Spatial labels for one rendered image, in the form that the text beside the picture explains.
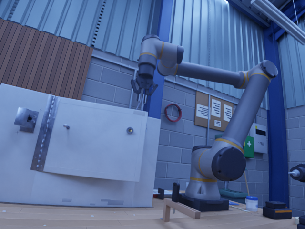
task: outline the red cable coil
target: red cable coil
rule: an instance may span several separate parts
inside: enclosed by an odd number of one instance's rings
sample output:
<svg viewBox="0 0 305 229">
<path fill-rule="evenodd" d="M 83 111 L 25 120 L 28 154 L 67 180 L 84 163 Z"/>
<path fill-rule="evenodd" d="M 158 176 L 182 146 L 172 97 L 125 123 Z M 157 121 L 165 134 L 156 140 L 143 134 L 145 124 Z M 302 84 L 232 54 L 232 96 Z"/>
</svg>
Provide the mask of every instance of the red cable coil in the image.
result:
<svg viewBox="0 0 305 229">
<path fill-rule="evenodd" d="M 178 117 L 176 120 L 172 120 L 172 119 L 170 119 L 170 118 L 167 116 L 167 108 L 168 108 L 169 106 L 171 106 L 171 105 L 176 106 L 176 107 L 178 108 L 179 117 Z M 164 109 L 164 114 L 165 114 L 165 117 L 166 117 L 169 121 L 171 121 L 172 123 L 178 122 L 178 121 L 181 119 L 181 117 L 182 117 L 182 111 L 181 111 L 180 107 L 179 107 L 177 104 L 169 104 L 169 105 L 167 105 L 167 107 Z"/>
</svg>

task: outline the paper notice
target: paper notice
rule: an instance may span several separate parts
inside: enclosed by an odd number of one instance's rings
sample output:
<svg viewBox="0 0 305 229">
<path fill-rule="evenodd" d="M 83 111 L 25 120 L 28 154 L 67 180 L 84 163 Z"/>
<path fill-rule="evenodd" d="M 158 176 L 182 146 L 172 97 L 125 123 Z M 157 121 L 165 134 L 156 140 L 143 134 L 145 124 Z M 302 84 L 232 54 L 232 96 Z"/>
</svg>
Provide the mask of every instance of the paper notice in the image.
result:
<svg viewBox="0 0 305 229">
<path fill-rule="evenodd" d="M 220 118 L 220 105 L 221 105 L 221 102 L 219 100 L 212 99 L 211 115 Z"/>
<path fill-rule="evenodd" d="M 221 121 L 214 120 L 214 126 L 221 128 Z"/>
<path fill-rule="evenodd" d="M 233 107 L 224 104 L 224 121 L 229 122 L 232 118 Z"/>
<path fill-rule="evenodd" d="M 197 117 L 208 119 L 209 107 L 197 104 L 196 108 L 197 108 L 197 111 L 196 111 L 196 116 Z"/>
</svg>

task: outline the brick wall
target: brick wall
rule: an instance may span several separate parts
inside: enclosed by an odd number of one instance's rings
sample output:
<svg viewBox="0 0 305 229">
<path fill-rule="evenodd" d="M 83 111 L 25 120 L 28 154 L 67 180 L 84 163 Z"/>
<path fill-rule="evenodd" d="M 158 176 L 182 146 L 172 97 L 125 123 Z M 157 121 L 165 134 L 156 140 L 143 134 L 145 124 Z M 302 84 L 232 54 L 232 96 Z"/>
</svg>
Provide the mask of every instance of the brick wall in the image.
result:
<svg viewBox="0 0 305 229">
<path fill-rule="evenodd" d="M 112 54 L 99 52 L 99 55 L 115 62 L 137 67 L 136 62 L 125 60 Z M 133 73 L 134 71 L 128 68 L 92 57 L 82 100 L 128 108 L 131 96 L 130 80 L 133 78 Z M 239 100 L 180 77 L 168 76 L 168 79 L 176 80 L 193 89 L 168 81 L 164 83 L 161 131 L 154 187 L 172 189 L 173 182 L 179 182 L 181 190 L 185 190 L 185 182 L 190 177 L 192 148 L 197 145 L 205 145 L 207 136 L 207 128 L 194 125 L 196 89 L 232 102 L 237 103 Z M 177 123 L 168 121 L 164 115 L 164 108 L 172 102 L 177 103 L 182 108 L 182 119 Z M 135 109 L 136 106 L 136 94 L 134 94 L 132 108 Z M 177 109 L 172 106 L 167 110 L 167 114 L 171 119 L 178 117 Z M 260 108 L 255 122 L 267 126 L 265 109 Z M 220 133 L 222 132 L 210 129 L 209 145 L 214 143 L 215 134 Z M 257 196 L 259 206 L 263 206 L 264 202 L 269 199 L 268 154 L 255 153 L 254 158 L 249 158 L 246 161 L 246 177 L 250 195 Z M 219 181 L 218 186 L 223 188 L 224 183 Z M 229 182 L 229 188 L 246 193 L 244 176 L 237 181 Z"/>
<path fill-rule="evenodd" d="M 285 110 L 288 170 L 305 163 L 305 106 Z M 289 208 L 293 216 L 305 215 L 305 183 L 289 176 Z"/>
</svg>

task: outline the fluorescent light fixture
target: fluorescent light fixture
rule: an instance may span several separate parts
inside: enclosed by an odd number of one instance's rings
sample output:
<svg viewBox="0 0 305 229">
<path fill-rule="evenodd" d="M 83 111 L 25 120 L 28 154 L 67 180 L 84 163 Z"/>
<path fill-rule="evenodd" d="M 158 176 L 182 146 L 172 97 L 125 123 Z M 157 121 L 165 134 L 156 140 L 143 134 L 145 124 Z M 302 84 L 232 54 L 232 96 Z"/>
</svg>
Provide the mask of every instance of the fluorescent light fixture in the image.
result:
<svg viewBox="0 0 305 229">
<path fill-rule="evenodd" d="M 251 4 L 270 18 L 283 30 L 305 45 L 305 32 L 286 17 L 277 7 L 268 0 L 252 0 Z"/>
</svg>

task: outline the corrugated metal panel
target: corrugated metal panel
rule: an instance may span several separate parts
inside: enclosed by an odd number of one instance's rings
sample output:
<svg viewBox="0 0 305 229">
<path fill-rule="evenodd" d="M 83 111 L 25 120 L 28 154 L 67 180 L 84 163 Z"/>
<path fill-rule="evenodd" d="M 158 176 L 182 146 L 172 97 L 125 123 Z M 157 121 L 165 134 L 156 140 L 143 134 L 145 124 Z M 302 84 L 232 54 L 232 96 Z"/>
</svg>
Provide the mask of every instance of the corrugated metal panel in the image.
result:
<svg viewBox="0 0 305 229">
<path fill-rule="evenodd" d="M 92 51 L 0 19 L 0 84 L 80 100 Z"/>
<path fill-rule="evenodd" d="M 136 61 L 142 38 L 157 34 L 161 0 L 107 0 L 94 47 Z"/>
<path fill-rule="evenodd" d="M 264 60 L 263 29 L 223 0 L 174 0 L 170 42 L 184 47 L 183 61 L 230 71 Z M 233 86 L 189 79 L 240 98 Z M 268 109 L 268 95 L 261 107 Z"/>
<path fill-rule="evenodd" d="M 91 46 L 102 0 L 1 0 L 0 18 Z"/>
<path fill-rule="evenodd" d="M 299 20 L 305 31 L 305 16 Z M 285 109 L 305 105 L 305 45 L 284 33 L 278 40 Z"/>
</svg>

